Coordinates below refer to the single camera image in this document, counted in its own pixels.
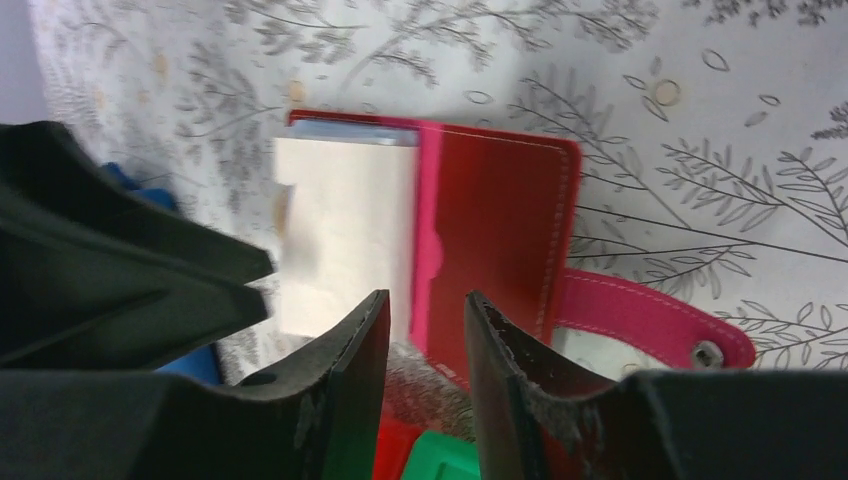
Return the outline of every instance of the floral tablecloth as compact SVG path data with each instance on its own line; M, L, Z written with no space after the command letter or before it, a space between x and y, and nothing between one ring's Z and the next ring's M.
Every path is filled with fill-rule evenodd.
M276 249L270 139L295 106L568 137L575 266L739 325L758 368L848 369L844 0L30 4L53 117L200 223ZM230 380L297 346L281 321L223 342ZM612 377L655 364L562 343Z

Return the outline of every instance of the pink strap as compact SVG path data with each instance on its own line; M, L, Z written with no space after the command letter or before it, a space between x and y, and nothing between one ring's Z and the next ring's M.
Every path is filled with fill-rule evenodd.
M621 340L675 368L691 368L698 342L715 343L724 366L746 368L755 350L744 332L637 283L565 269L557 325Z

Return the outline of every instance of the wallet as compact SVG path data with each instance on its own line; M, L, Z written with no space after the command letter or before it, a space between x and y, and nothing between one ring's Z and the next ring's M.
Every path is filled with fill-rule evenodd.
M671 367L745 368L739 329L636 283L567 268L580 183L572 141L410 118L293 110L322 120L418 132L409 340L469 388L465 296L479 290L545 344L555 327L628 343Z

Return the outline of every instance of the open wallet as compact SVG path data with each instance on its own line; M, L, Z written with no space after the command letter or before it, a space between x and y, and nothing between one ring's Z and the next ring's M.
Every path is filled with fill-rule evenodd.
M472 290L543 344L551 344L556 327L569 327L623 341L670 367L752 365L754 347L739 329L636 283L565 267L580 183L574 142L406 118L311 110L289 116L293 125L304 120L418 133L412 181L395 172L369 190L379 205L402 203L389 193L400 190L391 182L414 189L412 245L404 252L411 257L410 280L392 290L394 296L409 289L409 322L400 323L404 312L393 310L392 338L408 338L461 387L468 389L470 380L463 303ZM302 190L329 190L314 180L318 172L342 177L320 154L300 158L309 175L278 175L296 184L295 212ZM289 160L278 152L277 168L286 171Z

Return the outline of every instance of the red wallet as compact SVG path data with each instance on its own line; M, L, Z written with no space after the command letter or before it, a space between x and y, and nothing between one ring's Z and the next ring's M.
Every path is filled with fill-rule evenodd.
M580 183L576 143L408 118L293 110L289 121L336 120L417 130L415 271L410 340L468 388L465 295L479 290L550 344L554 327L606 335L672 367L692 367L704 341L722 367L748 367L737 328L641 285L565 267Z

